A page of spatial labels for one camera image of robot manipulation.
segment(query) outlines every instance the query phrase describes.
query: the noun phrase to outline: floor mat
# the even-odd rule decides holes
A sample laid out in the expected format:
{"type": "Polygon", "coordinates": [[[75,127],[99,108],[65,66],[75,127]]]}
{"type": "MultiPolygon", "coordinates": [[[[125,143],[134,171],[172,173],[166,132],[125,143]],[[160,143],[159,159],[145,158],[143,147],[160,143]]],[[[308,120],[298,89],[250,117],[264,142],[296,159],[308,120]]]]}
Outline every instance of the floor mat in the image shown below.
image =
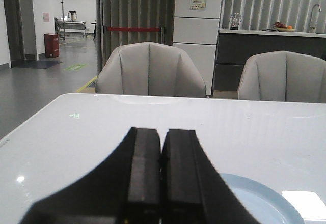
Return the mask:
{"type": "Polygon", "coordinates": [[[31,68],[31,69],[47,69],[52,67],[53,65],[57,65],[62,63],[62,61],[49,61],[49,60],[35,60],[31,62],[27,62],[25,64],[19,65],[19,68],[31,68]]]}

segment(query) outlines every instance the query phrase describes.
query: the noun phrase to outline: gray chair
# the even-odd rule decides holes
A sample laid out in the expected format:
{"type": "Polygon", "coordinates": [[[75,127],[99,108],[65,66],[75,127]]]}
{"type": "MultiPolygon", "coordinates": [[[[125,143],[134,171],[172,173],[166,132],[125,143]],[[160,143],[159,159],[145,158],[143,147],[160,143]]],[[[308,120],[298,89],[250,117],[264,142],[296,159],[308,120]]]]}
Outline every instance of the gray chair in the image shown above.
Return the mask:
{"type": "Polygon", "coordinates": [[[206,86],[185,51],[143,42],[112,52],[98,76],[96,92],[203,98],[206,86]]]}
{"type": "Polygon", "coordinates": [[[251,56],[242,72],[238,98],[326,103],[326,61],[287,51],[251,56]]]}

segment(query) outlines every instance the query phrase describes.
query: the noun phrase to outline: faucet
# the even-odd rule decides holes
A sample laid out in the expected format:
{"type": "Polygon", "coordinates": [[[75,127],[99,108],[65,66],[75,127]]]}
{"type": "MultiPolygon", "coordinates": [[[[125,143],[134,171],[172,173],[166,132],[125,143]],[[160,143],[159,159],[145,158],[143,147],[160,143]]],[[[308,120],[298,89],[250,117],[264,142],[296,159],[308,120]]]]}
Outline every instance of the faucet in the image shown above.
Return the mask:
{"type": "Polygon", "coordinates": [[[318,12],[320,13],[321,12],[321,8],[320,8],[320,5],[319,4],[315,4],[312,9],[311,9],[311,14],[310,14],[310,21],[309,21],[309,32],[316,32],[316,27],[317,27],[317,20],[318,18],[316,19],[316,22],[315,22],[315,26],[311,26],[311,20],[312,20],[312,13],[314,11],[314,8],[318,6],[318,12]]]}

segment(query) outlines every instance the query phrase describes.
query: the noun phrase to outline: fruit bowl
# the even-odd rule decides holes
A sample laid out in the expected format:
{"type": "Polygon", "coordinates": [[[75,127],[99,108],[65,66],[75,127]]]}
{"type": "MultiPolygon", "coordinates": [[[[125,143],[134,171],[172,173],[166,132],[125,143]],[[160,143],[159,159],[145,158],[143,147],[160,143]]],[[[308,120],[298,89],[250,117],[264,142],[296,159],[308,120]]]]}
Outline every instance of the fruit bowl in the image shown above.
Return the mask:
{"type": "Polygon", "coordinates": [[[277,28],[277,27],[274,28],[277,29],[279,32],[295,32],[295,29],[292,28],[277,28]]]}

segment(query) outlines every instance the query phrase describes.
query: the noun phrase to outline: white countertop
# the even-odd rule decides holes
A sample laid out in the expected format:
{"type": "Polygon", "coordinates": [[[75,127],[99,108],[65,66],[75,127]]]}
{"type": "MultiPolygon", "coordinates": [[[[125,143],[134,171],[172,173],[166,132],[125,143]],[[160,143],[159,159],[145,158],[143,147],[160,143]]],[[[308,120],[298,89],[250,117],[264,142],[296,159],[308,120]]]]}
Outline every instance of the white countertop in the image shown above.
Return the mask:
{"type": "Polygon", "coordinates": [[[326,34],[308,33],[308,32],[266,32],[255,30],[230,30],[219,29],[220,33],[232,33],[232,34],[248,34],[248,35],[270,35],[270,36],[290,36],[290,37],[322,37],[326,38],[326,34]]]}
{"type": "Polygon", "coordinates": [[[195,129],[218,172],[326,203],[326,104],[65,94],[0,140],[0,223],[84,176],[130,127],[157,129],[161,142],[195,129]]]}

